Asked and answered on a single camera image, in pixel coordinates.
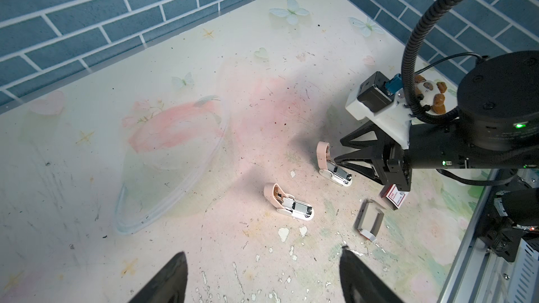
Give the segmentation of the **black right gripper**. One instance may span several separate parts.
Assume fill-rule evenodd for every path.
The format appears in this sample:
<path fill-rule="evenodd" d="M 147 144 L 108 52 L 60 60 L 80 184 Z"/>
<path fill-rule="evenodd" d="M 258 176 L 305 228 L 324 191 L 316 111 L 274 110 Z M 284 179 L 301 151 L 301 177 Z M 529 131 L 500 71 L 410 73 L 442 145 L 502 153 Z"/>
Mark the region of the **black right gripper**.
<path fill-rule="evenodd" d="M 334 161 L 338 166 L 383 185 L 396 185 L 401 192 L 411 191 L 412 168 L 408 151 L 398 143 L 387 144 L 387 134 L 375 123 L 367 121 L 342 137 L 340 142 L 354 151 L 336 157 Z"/>

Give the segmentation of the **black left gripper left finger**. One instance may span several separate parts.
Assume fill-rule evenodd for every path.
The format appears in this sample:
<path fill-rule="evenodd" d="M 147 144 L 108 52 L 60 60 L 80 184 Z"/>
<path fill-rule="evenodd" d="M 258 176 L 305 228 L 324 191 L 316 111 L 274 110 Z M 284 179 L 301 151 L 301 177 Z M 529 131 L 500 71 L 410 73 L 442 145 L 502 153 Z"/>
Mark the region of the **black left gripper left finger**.
<path fill-rule="evenodd" d="M 179 252 L 131 298 L 129 303 L 183 303 L 187 283 L 187 258 L 184 252 Z"/>

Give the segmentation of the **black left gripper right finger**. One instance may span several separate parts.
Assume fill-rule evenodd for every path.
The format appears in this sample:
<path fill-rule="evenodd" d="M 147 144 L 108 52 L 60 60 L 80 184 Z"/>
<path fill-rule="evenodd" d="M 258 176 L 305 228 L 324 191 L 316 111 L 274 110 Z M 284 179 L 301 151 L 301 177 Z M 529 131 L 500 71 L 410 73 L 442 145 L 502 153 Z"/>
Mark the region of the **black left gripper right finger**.
<path fill-rule="evenodd" d="M 404 302 L 347 245 L 342 247 L 339 275 L 346 303 Z"/>

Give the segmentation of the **red staple box sleeve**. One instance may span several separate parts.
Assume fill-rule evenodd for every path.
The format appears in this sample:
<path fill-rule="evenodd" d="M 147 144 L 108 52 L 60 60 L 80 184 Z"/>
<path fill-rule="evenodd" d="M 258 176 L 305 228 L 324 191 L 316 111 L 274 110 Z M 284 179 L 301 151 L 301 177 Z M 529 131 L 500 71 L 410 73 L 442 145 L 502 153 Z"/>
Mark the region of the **red staple box sleeve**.
<path fill-rule="evenodd" d="M 403 192 L 396 185 L 386 185 L 380 192 L 381 199 L 393 210 L 398 210 L 402 207 L 409 192 Z"/>

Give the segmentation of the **cardboard staple tray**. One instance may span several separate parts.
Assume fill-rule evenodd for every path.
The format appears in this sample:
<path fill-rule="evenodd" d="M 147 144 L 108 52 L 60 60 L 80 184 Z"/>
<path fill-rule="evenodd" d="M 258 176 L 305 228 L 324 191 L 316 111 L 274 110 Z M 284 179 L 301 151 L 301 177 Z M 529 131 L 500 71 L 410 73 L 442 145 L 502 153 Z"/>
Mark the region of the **cardboard staple tray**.
<path fill-rule="evenodd" d="M 384 216 L 385 208 L 369 199 L 362 205 L 355 228 L 364 238 L 376 242 Z"/>

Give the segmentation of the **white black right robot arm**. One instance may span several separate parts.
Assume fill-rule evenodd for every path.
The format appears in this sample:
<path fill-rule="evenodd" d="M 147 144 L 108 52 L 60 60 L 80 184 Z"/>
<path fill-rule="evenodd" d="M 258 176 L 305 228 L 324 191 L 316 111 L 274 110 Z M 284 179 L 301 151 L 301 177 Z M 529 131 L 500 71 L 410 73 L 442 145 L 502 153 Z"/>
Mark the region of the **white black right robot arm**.
<path fill-rule="evenodd" d="M 427 103 L 419 91 L 415 62 L 423 42 L 463 1 L 436 0 L 407 41 L 400 73 L 375 72 L 350 94 L 348 112 L 365 115 L 363 126 L 341 139 L 350 152 L 333 162 L 345 180 L 356 172 L 408 192 L 415 169 L 452 178 L 456 169 L 538 167 L 537 50 L 478 56 L 450 111 L 442 108 L 443 96 Z"/>

